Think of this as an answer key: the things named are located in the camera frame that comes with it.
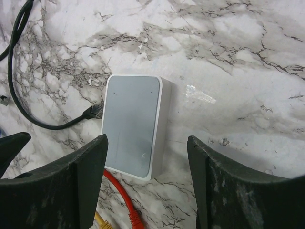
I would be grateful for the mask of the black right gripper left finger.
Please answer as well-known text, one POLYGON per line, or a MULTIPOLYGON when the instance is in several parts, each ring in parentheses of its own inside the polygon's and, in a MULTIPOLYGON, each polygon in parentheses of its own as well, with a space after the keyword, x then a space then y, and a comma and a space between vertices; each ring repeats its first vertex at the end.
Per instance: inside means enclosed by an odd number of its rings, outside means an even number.
POLYGON ((3 229, 88 229, 108 150, 106 135, 51 163, 0 180, 3 229))

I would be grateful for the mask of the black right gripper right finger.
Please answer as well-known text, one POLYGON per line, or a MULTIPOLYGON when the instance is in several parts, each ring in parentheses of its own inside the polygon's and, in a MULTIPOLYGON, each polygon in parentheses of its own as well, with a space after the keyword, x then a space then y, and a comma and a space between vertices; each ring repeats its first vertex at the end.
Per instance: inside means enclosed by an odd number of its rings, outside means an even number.
POLYGON ((249 168, 189 136, 187 154, 198 229, 302 229, 305 178, 249 168))

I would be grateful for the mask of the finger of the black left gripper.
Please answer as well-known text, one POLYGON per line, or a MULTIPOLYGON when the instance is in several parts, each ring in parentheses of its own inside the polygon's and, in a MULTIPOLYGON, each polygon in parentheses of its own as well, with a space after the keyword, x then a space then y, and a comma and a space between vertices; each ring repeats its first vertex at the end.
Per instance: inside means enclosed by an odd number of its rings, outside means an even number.
POLYGON ((0 177, 4 175, 11 161, 30 139, 30 134, 26 132, 20 132, 0 139, 0 177))

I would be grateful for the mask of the white small router box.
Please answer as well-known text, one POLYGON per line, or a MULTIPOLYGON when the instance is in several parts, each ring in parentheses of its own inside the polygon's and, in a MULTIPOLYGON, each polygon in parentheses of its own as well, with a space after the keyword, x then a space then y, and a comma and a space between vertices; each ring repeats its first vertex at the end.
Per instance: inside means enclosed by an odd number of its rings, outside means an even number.
POLYGON ((170 100, 171 83, 162 77, 109 77, 101 128, 107 169, 143 181, 161 174, 170 100))

